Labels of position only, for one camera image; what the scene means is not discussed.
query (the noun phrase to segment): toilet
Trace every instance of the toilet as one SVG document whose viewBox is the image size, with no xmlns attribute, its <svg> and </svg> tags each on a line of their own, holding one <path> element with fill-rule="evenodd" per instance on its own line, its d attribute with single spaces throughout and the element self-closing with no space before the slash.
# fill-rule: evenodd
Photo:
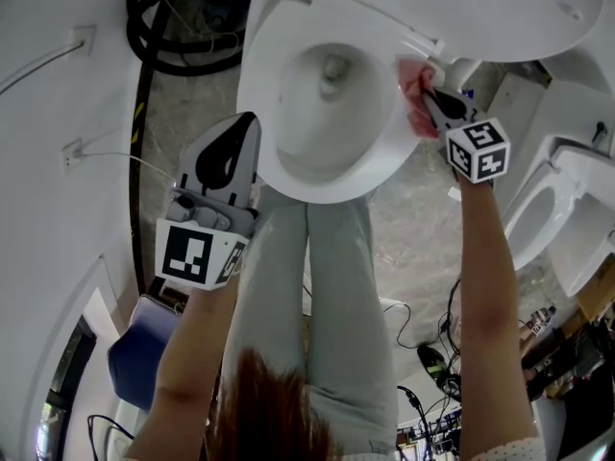
<svg viewBox="0 0 615 461">
<path fill-rule="evenodd" d="M 237 110 L 253 112 L 262 126 L 258 174 L 305 202 L 361 196 L 395 173 L 420 141 L 398 85 L 400 59 L 428 61 L 438 81 L 460 88 L 481 61 L 530 61 L 572 48 L 602 6 L 603 0 L 252 0 Z M 538 136 L 556 131 L 557 118 L 548 113 L 558 116 L 545 109 Z M 529 206 L 547 203 L 539 197 Z"/>
<path fill-rule="evenodd" d="M 514 94 L 528 96 L 522 87 Z M 512 118 L 524 123 L 515 100 L 509 104 L 511 110 L 489 111 L 504 128 Z M 553 81 L 529 114 L 526 131 L 510 123 L 510 168 L 495 184 L 496 201 L 515 269 L 548 250 L 564 292 L 573 296 L 612 251 L 615 99 L 585 85 Z"/>
</svg>

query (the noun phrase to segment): cleaning rag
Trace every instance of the cleaning rag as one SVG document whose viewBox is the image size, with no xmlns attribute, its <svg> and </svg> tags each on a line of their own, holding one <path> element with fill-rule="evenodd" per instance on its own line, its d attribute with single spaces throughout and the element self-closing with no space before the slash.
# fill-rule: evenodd
<svg viewBox="0 0 615 461">
<path fill-rule="evenodd" d="M 410 115 L 410 126 L 415 134 L 424 138 L 438 138 L 438 130 L 431 123 L 431 115 L 423 101 L 423 92 L 433 92 L 431 80 L 435 70 L 424 61 L 404 59 L 399 63 L 399 84 L 402 88 Z"/>
</svg>

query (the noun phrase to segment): power outlet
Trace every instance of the power outlet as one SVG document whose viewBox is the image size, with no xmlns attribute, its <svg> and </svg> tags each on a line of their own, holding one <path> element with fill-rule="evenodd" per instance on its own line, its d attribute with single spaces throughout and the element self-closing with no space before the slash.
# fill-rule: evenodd
<svg viewBox="0 0 615 461">
<path fill-rule="evenodd" d="M 61 149 L 61 165 L 65 175 L 70 174 L 70 172 L 84 160 L 84 158 L 81 157 L 83 147 L 84 142 L 79 138 Z"/>
<path fill-rule="evenodd" d="M 96 26 L 78 26 L 73 28 L 70 32 L 69 42 L 71 44 L 78 44 L 82 42 L 84 45 L 76 49 L 75 51 L 66 55 L 69 60 L 76 60 L 79 58 L 87 58 L 92 54 L 94 49 L 94 38 L 96 37 Z"/>
</svg>

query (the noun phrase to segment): leg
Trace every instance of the leg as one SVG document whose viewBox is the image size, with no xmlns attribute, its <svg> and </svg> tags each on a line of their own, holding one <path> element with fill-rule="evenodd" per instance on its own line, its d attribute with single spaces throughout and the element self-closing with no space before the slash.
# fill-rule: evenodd
<svg viewBox="0 0 615 461">
<path fill-rule="evenodd" d="M 307 207 L 312 321 L 307 381 L 313 408 L 346 454 L 395 448 L 391 349 L 374 280 L 364 198 Z"/>
<path fill-rule="evenodd" d="M 306 205 L 264 186 L 224 353 L 222 377 L 253 348 L 278 374 L 305 369 L 302 284 L 308 243 Z"/>
</svg>

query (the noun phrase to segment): tiled floor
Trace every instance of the tiled floor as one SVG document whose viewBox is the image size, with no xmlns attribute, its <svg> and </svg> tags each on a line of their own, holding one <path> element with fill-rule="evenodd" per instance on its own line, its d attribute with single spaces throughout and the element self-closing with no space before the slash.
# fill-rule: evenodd
<svg viewBox="0 0 615 461">
<path fill-rule="evenodd" d="M 485 65 L 471 79 L 470 86 L 484 107 L 501 77 L 498 66 Z M 234 114 L 238 79 L 238 68 L 191 79 L 157 74 L 143 158 L 175 174 L 183 149 L 207 127 Z M 412 319 L 401 336 L 409 345 L 435 336 L 436 323 L 446 310 L 460 268 L 460 205 L 447 195 L 455 181 L 438 149 L 436 142 L 423 142 L 370 200 L 379 292 L 382 298 L 411 307 Z M 164 215 L 168 187 L 164 177 L 141 169 L 141 235 L 147 281 L 153 277 L 155 223 Z M 525 319 L 548 303 L 559 308 L 572 304 L 559 290 L 543 258 L 520 272 L 519 289 L 521 317 Z M 401 306 L 386 313 L 393 343 L 406 316 L 407 310 Z M 419 367 L 415 352 L 397 346 L 395 361 L 399 378 Z"/>
</svg>

